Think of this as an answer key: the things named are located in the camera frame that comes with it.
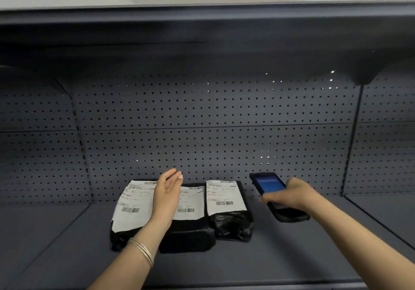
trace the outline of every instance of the shelf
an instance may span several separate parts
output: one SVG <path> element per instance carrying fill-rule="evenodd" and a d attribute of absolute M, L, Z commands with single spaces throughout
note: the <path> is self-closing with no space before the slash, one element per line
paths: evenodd
<path fill-rule="evenodd" d="M 415 193 L 350 195 L 348 198 L 415 248 Z"/>
<path fill-rule="evenodd" d="M 87 205 L 0 207 L 0 289 L 12 282 Z"/>
<path fill-rule="evenodd" d="M 340 196 L 328 198 L 408 258 L 415 251 Z M 218 287 L 358 282 L 358 275 L 313 220 L 277 222 L 266 206 L 249 201 L 255 231 L 249 243 L 218 241 L 205 253 L 158 254 L 146 286 Z M 88 287 L 115 258 L 109 249 L 114 203 L 94 204 L 8 289 Z"/>

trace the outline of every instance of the black plastic package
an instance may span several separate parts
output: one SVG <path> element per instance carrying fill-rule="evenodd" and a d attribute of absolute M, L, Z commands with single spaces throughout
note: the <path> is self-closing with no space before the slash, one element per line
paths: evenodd
<path fill-rule="evenodd" d="M 206 186 L 205 183 L 183 184 L 184 187 Z M 158 250 L 166 253 L 205 252 L 216 244 L 215 232 L 209 227 L 205 204 L 205 216 L 197 220 L 173 220 L 169 230 L 163 237 Z M 112 251 L 121 251 L 130 238 L 141 228 L 110 232 Z"/>
<path fill-rule="evenodd" d="M 254 218 L 246 200 L 242 183 L 236 181 L 247 210 L 221 212 L 209 216 L 217 239 L 248 242 L 254 230 Z"/>

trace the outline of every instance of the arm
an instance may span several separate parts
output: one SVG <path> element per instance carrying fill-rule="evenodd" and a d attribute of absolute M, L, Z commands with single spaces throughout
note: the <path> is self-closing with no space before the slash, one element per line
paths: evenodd
<path fill-rule="evenodd" d="M 147 247 L 153 258 L 179 205 L 183 176 L 180 171 L 175 171 L 171 169 L 158 179 L 154 189 L 152 217 L 134 236 Z M 128 243 L 88 289 L 141 289 L 149 271 L 147 258 L 135 245 Z"/>
<path fill-rule="evenodd" d="M 262 201 L 275 201 L 305 211 L 334 241 L 371 290 L 415 289 L 415 265 L 356 220 L 297 178 L 287 189 L 265 193 Z"/>

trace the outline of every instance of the hand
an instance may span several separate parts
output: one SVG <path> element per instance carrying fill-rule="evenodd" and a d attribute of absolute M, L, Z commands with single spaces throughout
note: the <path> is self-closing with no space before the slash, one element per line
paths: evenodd
<path fill-rule="evenodd" d="M 276 202 L 287 207 L 303 210 L 307 212 L 316 200 L 322 198 L 314 188 L 303 180 L 291 177 L 287 181 L 285 190 L 274 193 L 264 193 L 261 197 L 263 203 Z"/>
<path fill-rule="evenodd" d="M 179 205 L 180 186 L 183 183 L 181 171 L 170 169 L 158 179 L 154 189 L 153 213 L 151 220 L 170 227 Z"/>

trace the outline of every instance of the silver bangle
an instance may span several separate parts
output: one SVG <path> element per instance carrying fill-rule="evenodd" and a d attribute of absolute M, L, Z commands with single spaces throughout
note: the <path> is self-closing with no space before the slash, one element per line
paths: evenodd
<path fill-rule="evenodd" d="M 154 260 L 152 258 L 152 255 L 150 254 L 150 252 L 148 251 L 147 247 L 145 247 L 142 243 L 138 242 L 136 239 L 131 238 L 130 240 L 128 240 L 128 243 L 132 243 L 135 246 L 137 246 L 137 248 L 142 251 L 142 253 L 144 254 L 144 256 L 146 256 L 148 262 L 150 263 L 150 267 L 152 268 L 154 265 Z"/>

